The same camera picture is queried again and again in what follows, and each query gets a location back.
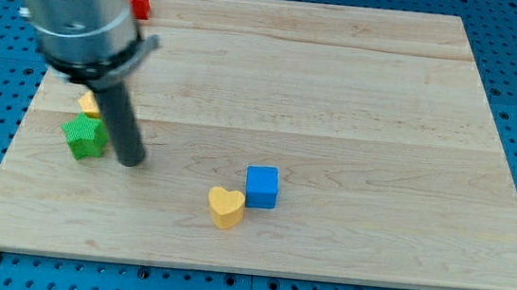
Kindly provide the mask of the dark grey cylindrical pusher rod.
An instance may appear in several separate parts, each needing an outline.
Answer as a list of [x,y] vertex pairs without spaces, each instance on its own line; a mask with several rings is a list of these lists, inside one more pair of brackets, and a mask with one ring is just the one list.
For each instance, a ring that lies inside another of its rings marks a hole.
[[101,118],[119,164],[135,167],[145,159],[145,147],[124,82],[94,93]]

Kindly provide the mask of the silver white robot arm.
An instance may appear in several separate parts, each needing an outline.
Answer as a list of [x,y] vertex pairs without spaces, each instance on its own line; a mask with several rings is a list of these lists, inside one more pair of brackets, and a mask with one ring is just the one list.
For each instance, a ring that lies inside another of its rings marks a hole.
[[21,0],[45,61],[96,98],[116,158],[125,167],[145,159],[145,147],[125,80],[160,46],[145,37],[129,0]]

